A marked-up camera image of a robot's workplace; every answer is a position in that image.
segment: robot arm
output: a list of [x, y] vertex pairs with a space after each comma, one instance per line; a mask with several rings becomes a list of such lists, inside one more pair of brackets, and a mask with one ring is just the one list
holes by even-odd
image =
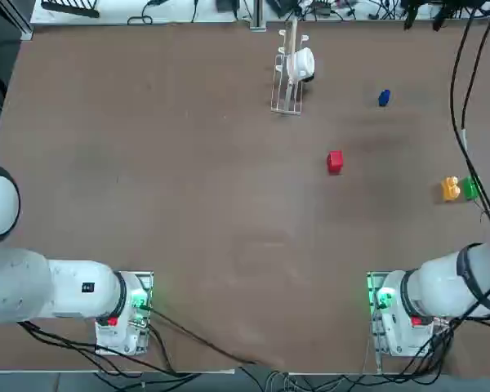
[[94, 261], [47, 260], [25, 249], [0, 248], [0, 323], [118, 317], [120, 278]]
[[[390, 354], [416, 355], [432, 337], [434, 317], [463, 315], [489, 289], [490, 243], [469, 245], [419, 269], [389, 273], [376, 303]], [[490, 296], [470, 316], [488, 315]]]
[[[20, 194], [0, 167], [0, 242], [15, 228]], [[48, 260], [0, 248], [0, 323], [38, 318], [93, 318], [96, 344], [124, 354], [146, 351], [152, 273], [113, 272], [95, 261]]]

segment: yellow block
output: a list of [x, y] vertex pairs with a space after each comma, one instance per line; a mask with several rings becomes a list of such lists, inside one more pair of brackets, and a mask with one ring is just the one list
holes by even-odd
[[447, 177], [441, 182], [445, 202], [453, 202], [460, 195], [461, 189], [457, 186], [457, 182], [457, 177]]

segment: brown table surface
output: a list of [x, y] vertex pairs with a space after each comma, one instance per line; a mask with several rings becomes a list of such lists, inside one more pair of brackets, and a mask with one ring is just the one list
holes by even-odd
[[[439, 204], [432, 192], [467, 173], [448, 112], [462, 28], [302, 26], [316, 78], [300, 117], [270, 112], [276, 26], [38, 31], [22, 44], [0, 124], [0, 163], [23, 203], [7, 246], [152, 270], [154, 306], [235, 354], [286, 371], [360, 372], [366, 273], [490, 239], [474, 204]], [[458, 100], [482, 31], [471, 32]], [[468, 132], [490, 193], [490, 42]], [[340, 176], [327, 174], [332, 149], [344, 153]], [[94, 338], [81, 320], [41, 324]], [[178, 369], [235, 365], [162, 330]], [[154, 347], [146, 358], [161, 363]], [[0, 325], [0, 369], [90, 368]], [[458, 331], [446, 370], [490, 376], [490, 329]]]

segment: white mug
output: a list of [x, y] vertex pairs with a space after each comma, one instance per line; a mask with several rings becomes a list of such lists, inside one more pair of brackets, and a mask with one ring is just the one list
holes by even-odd
[[287, 56], [288, 76], [295, 82], [307, 79], [314, 75], [314, 55], [309, 47], [304, 47], [296, 53], [295, 67], [292, 67], [292, 55]]

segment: gray floor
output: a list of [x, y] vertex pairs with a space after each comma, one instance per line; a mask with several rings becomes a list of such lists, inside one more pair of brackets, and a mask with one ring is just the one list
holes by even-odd
[[[268, 372], [264, 369], [255, 369], [253, 374], [260, 381], [262, 386], [265, 384], [265, 378]], [[134, 381], [123, 382], [116, 377], [109, 378], [114, 384], [123, 386], [134, 384]], [[146, 374], [142, 377], [142, 380], [152, 381], [159, 379], [159, 376], [154, 374]], [[320, 385], [321, 383], [330, 380], [330, 377], [322, 376], [310, 376], [309, 379], [314, 385]], [[169, 385], [146, 385], [144, 389], [140, 386], [131, 390], [148, 390], [148, 391], [162, 391]], [[343, 382], [336, 392], [345, 392], [350, 387], [349, 383]], [[273, 392], [283, 389], [282, 378], [279, 377], [276, 382]], [[0, 391], [2, 390], [22, 390], [23, 392], [110, 392], [113, 390], [111, 387], [101, 383], [91, 373], [13, 373], [13, 374], [0, 374]], [[192, 381], [188, 385], [182, 386], [178, 389], [180, 392], [191, 391], [211, 391], [211, 392], [224, 392], [228, 390], [232, 391], [258, 391], [259, 387], [248, 378], [245, 374], [237, 371], [235, 375], [226, 374], [207, 374], [199, 377], [197, 380]], [[431, 386], [423, 386], [414, 383], [407, 383], [405, 385], [382, 385], [377, 387], [355, 387], [353, 391], [395, 391], [400, 392], [490, 392], [490, 380], [460, 380], [449, 376], [442, 376], [440, 379]]]

